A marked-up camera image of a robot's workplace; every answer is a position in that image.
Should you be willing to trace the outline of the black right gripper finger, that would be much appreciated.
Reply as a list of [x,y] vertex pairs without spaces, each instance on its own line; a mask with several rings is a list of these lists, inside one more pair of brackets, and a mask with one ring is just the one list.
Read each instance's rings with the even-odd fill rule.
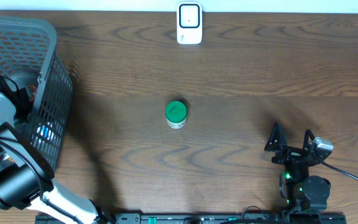
[[287,145],[287,140],[283,128],[279,123],[275,123],[271,135],[264,147],[267,152],[279,152]]
[[314,141],[315,136],[313,134],[313,132],[310,129],[307,129],[305,131],[305,135],[304,135],[304,140],[303,140],[303,149],[306,149],[308,147],[309,140]]

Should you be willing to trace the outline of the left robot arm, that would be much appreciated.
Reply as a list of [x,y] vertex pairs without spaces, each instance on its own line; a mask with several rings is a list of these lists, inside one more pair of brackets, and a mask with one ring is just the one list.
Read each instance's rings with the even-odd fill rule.
[[14,127],[32,109],[25,88],[15,90],[0,75],[0,208],[46,213],[63,223],[115,223],[92,200],[55,180],[51,165]]

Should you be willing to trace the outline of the white Panadol medicine box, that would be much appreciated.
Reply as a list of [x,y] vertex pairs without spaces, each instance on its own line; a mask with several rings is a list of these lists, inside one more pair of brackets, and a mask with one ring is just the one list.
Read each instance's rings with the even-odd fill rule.
[[42,142],[44,139],[52,142],[55,139],[55,133],[52,128],[53,124],[51,122],[48,122],[46,125],[39,124],[37,128],[37,134],[40,135],[39,142]]

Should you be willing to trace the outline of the red Top chocolate bar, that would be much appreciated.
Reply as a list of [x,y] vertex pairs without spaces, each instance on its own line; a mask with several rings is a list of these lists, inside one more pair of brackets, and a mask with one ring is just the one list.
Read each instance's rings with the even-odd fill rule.
[[27,92],[28,92],[30,102],[33,103],[35,101],[37,87],[35,85],[31,84],[27,87]]

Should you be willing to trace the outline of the green lid jar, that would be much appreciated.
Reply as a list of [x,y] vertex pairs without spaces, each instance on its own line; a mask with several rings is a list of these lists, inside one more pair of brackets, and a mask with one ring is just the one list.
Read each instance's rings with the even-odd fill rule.
[[171,101],[165,109],[167,124],[173,129],[184,127],[187,119],[187,107],[180,101]]

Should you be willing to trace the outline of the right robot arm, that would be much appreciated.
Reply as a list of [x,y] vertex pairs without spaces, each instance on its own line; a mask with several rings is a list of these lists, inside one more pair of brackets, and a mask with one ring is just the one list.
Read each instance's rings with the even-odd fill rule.
[[280,176],[280,193],[288,199],[292,212],[320,212],[327,208],[331,183],[310,175],[309,168],[324,161],[333,149],[331,141],[314,136],[309,129],[305,131],[302,148],[289,146],[281,125],[274,124],[264,150],[274,152],[272,162],[285,167]]

